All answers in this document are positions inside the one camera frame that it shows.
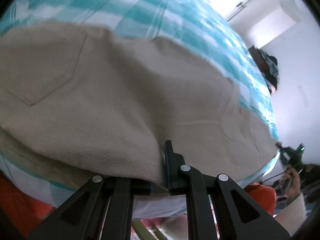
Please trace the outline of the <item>person's right hand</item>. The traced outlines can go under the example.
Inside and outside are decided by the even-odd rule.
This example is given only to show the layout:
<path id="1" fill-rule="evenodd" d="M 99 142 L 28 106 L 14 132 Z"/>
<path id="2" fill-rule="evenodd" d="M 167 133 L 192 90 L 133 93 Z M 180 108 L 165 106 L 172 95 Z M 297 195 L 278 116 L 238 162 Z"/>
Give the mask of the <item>person's right hand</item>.
<path id="1" fill-rule="evenodd" d="M 285 196 L 288 201 L 293 201 L 300 196 L 300 176 L 296 169 L 292 166 L 287 166 L 285 172 L 281 175 L 279 179 L 280 185 L 286 183 L 286 181 L 291 181 Z"/>

